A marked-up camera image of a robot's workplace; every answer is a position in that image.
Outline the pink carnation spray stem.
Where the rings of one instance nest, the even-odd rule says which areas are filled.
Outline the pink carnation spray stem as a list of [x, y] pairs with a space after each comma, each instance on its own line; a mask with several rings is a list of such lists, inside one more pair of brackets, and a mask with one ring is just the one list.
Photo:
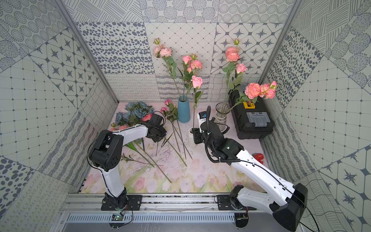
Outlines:
[[158, 59], [162, 59], [165, 62], [164, 66], [166, 68], [166, 71], [173, 79], [177, 92], [179, 96], [181, 96], [179, 87], [175, 80], [177, 76], [177, 64], [172, 57], [173, 51], [170, 48], [166, 47], [165, 44], [160, 43], [159, 38], [154, 39], [154, 44], [156, 45], [153, 50], [154, 56]]

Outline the large pink peony spray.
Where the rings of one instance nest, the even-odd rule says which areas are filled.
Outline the large pink peony spray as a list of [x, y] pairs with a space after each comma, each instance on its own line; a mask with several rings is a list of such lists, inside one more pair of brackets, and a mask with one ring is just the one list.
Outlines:
[[223, 72], [226, 74], [226, 96], [224, 101], [228, 100], [228, 94], [230, 91], [230, 77], [233, 70], [236, 68], [237, 61], [240, 59], [238, 45], [240, 43], [239, 39], [234, 40], [234, 45], [229, 47], [225, 52], [226, 61], [228, 62], [227, 66], [223, 68]]

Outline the pink rose single stem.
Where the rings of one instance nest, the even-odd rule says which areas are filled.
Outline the pink rose single stem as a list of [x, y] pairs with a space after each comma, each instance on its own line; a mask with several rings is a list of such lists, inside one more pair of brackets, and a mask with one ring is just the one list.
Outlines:
[[183, 66], [183, 71], [180, 71], [180, 74], [181, 74], [181, 80], [183, 81], [183, 96], [182, 96], [182, 101], [185, 102], [186, 101], [186, 89], [189, 88], [189, 82], [190, 82], [190, 72], [191, 70], [189, 69], [190, 68], [190, 63], [192, 61], [192, 58], [190, 55], [187, 55], [187, 56], [183, 56], [182, 57], [182, 66]]

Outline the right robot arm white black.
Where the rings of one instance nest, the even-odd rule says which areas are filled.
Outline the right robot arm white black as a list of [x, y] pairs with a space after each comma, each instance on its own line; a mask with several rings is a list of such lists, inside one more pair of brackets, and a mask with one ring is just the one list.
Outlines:
[[211, 107], [197, 114], [199, 128], [197, 143], [203, 143], [212, 163], [226, 163], [246, 174], [264, 192], [236, 185], [229, 194], [230, 206], [236, 210], [255, 208], [271, 214], [285, 229], [294, 232], [307, 209], [308, 189], [303, 184], [292, 184], [276, 175], [254, 158], [237, 141], [224, 137], [215, 118], [210, 118]]

